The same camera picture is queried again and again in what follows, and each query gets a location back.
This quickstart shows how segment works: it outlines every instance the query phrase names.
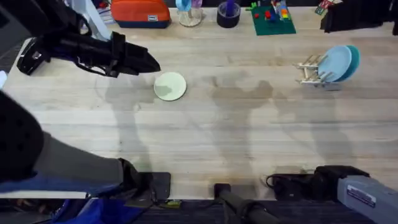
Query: black tape roll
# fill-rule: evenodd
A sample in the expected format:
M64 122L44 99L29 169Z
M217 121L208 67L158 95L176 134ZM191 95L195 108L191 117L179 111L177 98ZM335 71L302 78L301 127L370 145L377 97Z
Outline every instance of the black tape roll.
M239 22L241 15L241 6L234 3L234 14L233 16L226 16L226 2L222 2L217 9L217 24L224 28L232 28Z

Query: green lego baseplate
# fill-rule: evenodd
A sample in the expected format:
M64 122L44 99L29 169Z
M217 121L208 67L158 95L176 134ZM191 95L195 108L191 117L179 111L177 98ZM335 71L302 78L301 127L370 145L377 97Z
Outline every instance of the green lego baseplate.
M277 34L295 34L293 20L289 13L289 19L280 20L279 15L276 15L274 22L265 20L266 11L274 10L272 6L255 7L251 10L254 27L256 28L257 35L277 35Z

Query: blue plate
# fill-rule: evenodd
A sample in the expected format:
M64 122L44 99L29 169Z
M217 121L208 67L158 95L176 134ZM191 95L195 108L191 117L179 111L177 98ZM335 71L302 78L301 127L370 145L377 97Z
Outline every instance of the blue plate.
M342 82L344 80L349 79L352 75L354 75L356 69L359 67L359 64L361 63L361 52L358 50L358 48L352 45L347 45L347 47L349 48L352 54L351 65L349 65L347 72L338 80L336 80L336 82Z
M329 49L326 54L328 57L318 67L318 74L325 72L320 78L332 72L325 82L335 82L340 79L351 65L352 54L347 46L336 46Z

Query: wooden table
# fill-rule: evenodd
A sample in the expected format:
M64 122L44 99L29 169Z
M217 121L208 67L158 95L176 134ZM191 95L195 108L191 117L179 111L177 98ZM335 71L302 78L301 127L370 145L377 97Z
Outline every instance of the wooden table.
M185 96L154 95L162 72L105 78L54 60L33 76L14 67L4 88L56 138L140 171L172 174L172 198L211 198L229 182L243 197L270 198L261 177L325 164L356 166L398 190L398 38L392 24L324 34L314 7L291 7L297 35L256 36L250 12L234 29L216 10L194 28L110 29L149 48L162 72L180 72ZM341 44L361 66L336 92L300 86L291 66Z

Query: orange pouch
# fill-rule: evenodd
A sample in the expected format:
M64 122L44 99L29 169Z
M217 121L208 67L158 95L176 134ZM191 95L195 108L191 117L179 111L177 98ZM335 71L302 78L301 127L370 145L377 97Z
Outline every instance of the orange pouch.
M113 0L111 12L122 28L166 28L171 21L163 0Z

